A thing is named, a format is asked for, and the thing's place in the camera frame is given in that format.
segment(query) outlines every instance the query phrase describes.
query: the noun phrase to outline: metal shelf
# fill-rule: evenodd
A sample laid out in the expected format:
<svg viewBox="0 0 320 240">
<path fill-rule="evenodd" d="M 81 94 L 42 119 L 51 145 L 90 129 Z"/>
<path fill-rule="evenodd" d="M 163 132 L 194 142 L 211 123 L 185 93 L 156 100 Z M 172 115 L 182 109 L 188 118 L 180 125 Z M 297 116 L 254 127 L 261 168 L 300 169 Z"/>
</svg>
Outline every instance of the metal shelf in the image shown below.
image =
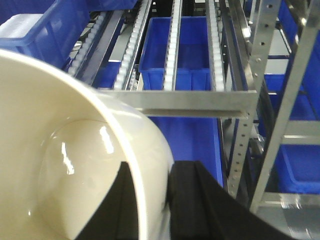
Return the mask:
<svg viewBox="0 0 320 240">
<path fill-rule="evenodd" d="M 254 213 L 258 211 L 259 207 L 283 207 L 286 204 L 297 204 L 299 201 L 307 206 L 319 205 L 317 203 L 319 195 L 265 192 L 281 144 L 320 145 L 319 121 L 289 120 L 319 32 L 320 3 L 317 0 L 312 0 L 307 11 L 306 8 L 297 6 L 295 1 L 286 0 L 285 3 L 288 4 L 293 18 L 301 30 L 298 30 L 297 33 L 298 41 L 292 46 L 293 51 L 289 58 L 286 88 L 281 106 L 271 136 L 265 144 L 263 165 L 250 205 L 250 210 Z"/>
</svg>

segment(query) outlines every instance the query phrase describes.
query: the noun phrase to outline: perforated metal upright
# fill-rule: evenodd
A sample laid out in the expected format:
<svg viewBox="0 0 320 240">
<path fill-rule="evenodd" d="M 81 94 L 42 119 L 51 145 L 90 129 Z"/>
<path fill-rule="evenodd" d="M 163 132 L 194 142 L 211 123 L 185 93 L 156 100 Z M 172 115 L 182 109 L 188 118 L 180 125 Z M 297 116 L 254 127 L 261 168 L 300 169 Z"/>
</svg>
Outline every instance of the perforated metal upright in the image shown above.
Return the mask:
<svg viewBox="0 0 320 240">
<path fill-rule="evenodd" d="M 269 56 L 269 50 L 274 34 L 274 28 L 280 1 L 278 0 L 261 0 L 259 1 L 259 8 L 256 15 L 256 22 L 253 31 L 249 28 L 244 11 L 242 9 L 241 1 L 229 0 L 229 16 L 227 15 L 226 3 L 224 0 L 220 1 L 220 8 L 223 20 L 223 27 L 226 38 L 231 42 L 231 38 L 235 39 L 238 45 L 237 60 L 243 67 L 244 75 L 247 79 L 249 88 L 256 90 L 255 98 L 252 108 L 246 113 L 245 119 L 240 119 L 234 132 L 234 142 L 230 155 L 231 166 L 228 177 L 229 194 L 234 198 L 237 197 L 239 184 L 243 173 L 245 157 L 248 149 L 248 143 L 253 128 L 254 117 L 256 116 L 256 109 L 261 93 L 261 88 L 264 82 L 264 73 Z M 232 56 L 232 49 L 229 49 L 229 58 Z"/>
</svg>

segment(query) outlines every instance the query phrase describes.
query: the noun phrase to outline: black plastic part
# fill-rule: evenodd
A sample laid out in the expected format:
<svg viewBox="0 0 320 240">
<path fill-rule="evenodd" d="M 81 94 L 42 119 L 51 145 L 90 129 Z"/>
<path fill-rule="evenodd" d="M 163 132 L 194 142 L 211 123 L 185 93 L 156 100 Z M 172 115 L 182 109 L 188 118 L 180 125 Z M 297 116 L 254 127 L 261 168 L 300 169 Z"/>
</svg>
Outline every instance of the black plastic part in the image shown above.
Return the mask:
<svg viewBox="0 0 320 240">
<path fill-rule="evenodd" d="M 199 161 L 175 162 L 168 199 L 171 240 L 293 240 L 235 201 Z"/>
<path fill-rule="evenodd" d="M 126 162 L 97 211 L 76 240 L 138 240 L 135 188 Z"/>
<path fill-rule="evenodd" d="M 171 17 L 173 0 L 154 0 L 157 15 L 159 17 Z M 182 15 L 193 16 L 195 12 L 195 0 L 182 1 Z"/>
</svg>

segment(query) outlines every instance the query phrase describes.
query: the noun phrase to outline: blue plastic bin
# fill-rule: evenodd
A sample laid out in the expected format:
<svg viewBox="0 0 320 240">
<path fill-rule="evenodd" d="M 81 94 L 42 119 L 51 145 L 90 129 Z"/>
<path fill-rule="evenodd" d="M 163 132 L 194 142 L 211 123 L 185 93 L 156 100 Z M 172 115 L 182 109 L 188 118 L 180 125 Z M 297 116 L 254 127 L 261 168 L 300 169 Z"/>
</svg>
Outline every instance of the blue plastic bin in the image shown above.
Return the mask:
<svg viewBox="0 0 320 240">
<path fill-rule="evenodd" d="M 15 12 L 24 13 L 26 11 L 23 8 L 17 8 Z M 0 38 L 0 48 L 32 56 L 61 68 L 88 21 L 89 12 L 85 0 L 56 0 L 26 36 Z"/>
<path fill-rule="evenodd" d="M 295 24 L 295 20 L 283 0 L 280 5 L 278 18 L 282 24 L 283 30 L 289 40 L 289 43 L 292 44 L 295 40 L 298 27 Z"/>
<path fill-rule="evenodd" d="M 112 88 L 119 72 L 120 65 L 121 61 L 109 61 L 106 67 L 99 70 L 92 86 L 98 89 Z"/>
<path fill-rule="evenodd" d="M 275 165 L 282 193 L 320 194 L 320 146 L 282 145 Z"/>
<path fill-rule="evenodd" d="M 137 0 L 86 0 L 89 11 L 133 9 Z"/>
<path fill-rule="evenodd" d="M 0 0 L 0 25 L 17 14 L 43 14 L 54 0 Z"/>
<path fill-rule="evenodd" d="M 151 117 L 175 161 L 201 161 L 223 186 L 218 123 L 215 118 Z"/>
<path fill-rule="evenodd" d="M 168 43 L 170 17 L 150 20 L 139 71 L 145 90 L 161 90 Z M 178 53 L 177 90 L 210 90 L 210 69 L 206 17 L 183 17 Z"/>
<path fill-rule="evenodd" d="M 277 109 L 281 103 L 281 98 L 278 93 L 283 87 L 284 77 L 285 76 L 283 74 L 265 74 L 264 76 L 268 90 L 276 93 L 270 95 L 271 104 L 274 109 Z M 307 95 L 300 93 L 295 100 L 290 120 L 315 121 L 317 119 L 317 113 L 314 111 L 313 105 L 309 98 L 309 93 L 307 92 Z"/>
</svg>

